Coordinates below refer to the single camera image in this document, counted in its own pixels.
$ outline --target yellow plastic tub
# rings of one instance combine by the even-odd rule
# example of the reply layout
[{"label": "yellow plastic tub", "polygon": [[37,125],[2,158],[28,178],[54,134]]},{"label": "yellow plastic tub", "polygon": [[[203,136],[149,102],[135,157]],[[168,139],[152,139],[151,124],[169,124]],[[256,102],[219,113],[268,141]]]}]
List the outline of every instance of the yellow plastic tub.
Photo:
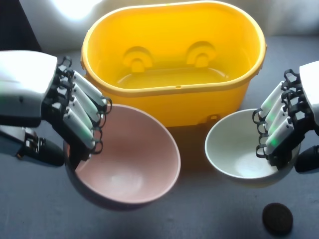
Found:
[{"label": "yellow plastic tub", "polygon": [[236,111],[265,53],[250,15],[223,2],[193,1],[110,12],[87,32],[81,64],[114,103],[168,127]]}]

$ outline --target gray wall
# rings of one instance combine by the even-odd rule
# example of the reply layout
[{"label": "gray wall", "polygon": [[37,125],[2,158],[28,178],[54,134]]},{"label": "gray wall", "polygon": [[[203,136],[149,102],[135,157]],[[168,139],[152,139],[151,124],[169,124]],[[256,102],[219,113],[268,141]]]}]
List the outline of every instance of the gray wall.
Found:
[{"label": "gray wall", "polygon": [[[85,18],[70,20],[61,14],[52,0],[20,0],[40,46],[43,51],[51,53],[80,49],[90,26],[112,10],[130,5],[176,1],[103,0]],[[259,23],[265,35],[319,34],[319,0],[224,1],[249,13]]]}]

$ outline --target robotic finger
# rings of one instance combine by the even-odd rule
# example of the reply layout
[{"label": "robotic finger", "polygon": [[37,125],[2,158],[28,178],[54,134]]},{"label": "robotic finger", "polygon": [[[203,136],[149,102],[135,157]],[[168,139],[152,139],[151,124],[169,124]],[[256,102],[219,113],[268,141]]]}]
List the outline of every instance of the robotic finger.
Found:
[{"label": "robotic finger", "polygon": [[[285,81],[280,82],[253,113],[253,121],[260,134],[256,155],[267,159],[270,165],[278,169],[289,163],[292,158],[291,150],[303,141],[308,131],[319,132],[319,97],[316,96],[319,83],[314,80],[317,69],[319,62],[302,66],[300,74],[291,69],[285,71]],[[317,151],[311,148],[301,154],[295,166],[296,170],[307,171],[319,167],[319,162],[304,160],[312,153],[312,158],[316,155],[319,161]]]},{"label": "robotic finger", "polygon": [[[102,151],[101,128],[112,101],[71,65],[69,57],[57,64],[56,57],[40,52],[0,52],[0,82],[5,89],[0,92],[0,135],[20,144],[18,156],[61,164],[61,150],[25,128],[37,127],[42,120],[80,152],[74,167],[89,154]],[[57,162],[49,159],[55,153]]]}]

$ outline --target bowl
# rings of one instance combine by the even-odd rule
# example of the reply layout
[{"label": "bowl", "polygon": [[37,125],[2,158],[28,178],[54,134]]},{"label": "bowl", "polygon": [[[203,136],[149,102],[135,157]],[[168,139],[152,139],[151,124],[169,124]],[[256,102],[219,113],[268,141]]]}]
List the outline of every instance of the bowl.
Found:
[{"label": "bowl", "polygon": [[114,104],[102,132],[102,152],[81,161],[75,170],[70,147],[64,143],[68,176],[82,196],[103,208],[131,210],[172,188],[180,171],[180,155],[158,120],[136,108]]},{"label": "bowl", "polygon": [[300,145],[292,150],[290,162],[278,170],[256,156],[259,134],[252,121],[255,109],[232,113],[209,131],[205,141],[206,157],[218,172],[244,186],[266,187],[284,178],[293,168]]}]

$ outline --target white bowl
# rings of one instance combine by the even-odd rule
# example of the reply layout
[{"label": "white bowl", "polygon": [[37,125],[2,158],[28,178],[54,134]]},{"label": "white bowl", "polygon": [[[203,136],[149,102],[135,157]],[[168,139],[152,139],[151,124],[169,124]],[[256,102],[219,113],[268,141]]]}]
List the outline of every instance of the white bowl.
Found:
[{"label": "white bowl", "polygon": [[256,156],[259,134],[252,121],[255,109],[235,112],[221,119],[209,131],[205,153],[223,175],[245,186],[266,187],[284,178],[293,168],[300,145],[292,150],[291,161],[281,170]]}]

